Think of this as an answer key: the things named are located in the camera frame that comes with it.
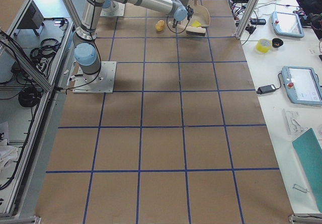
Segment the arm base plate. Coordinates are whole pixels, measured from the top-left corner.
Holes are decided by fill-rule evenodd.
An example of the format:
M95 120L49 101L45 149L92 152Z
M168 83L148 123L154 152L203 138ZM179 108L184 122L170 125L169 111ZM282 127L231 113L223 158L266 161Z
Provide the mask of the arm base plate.
M75 78L72 91L79 94L113 93L116 67L116 61L103 61L98 77L96 74L92 76L83 74L79 67L77 74L81 76Z
M100 16L106 18L123 17L125 4L113 0L105 0Z

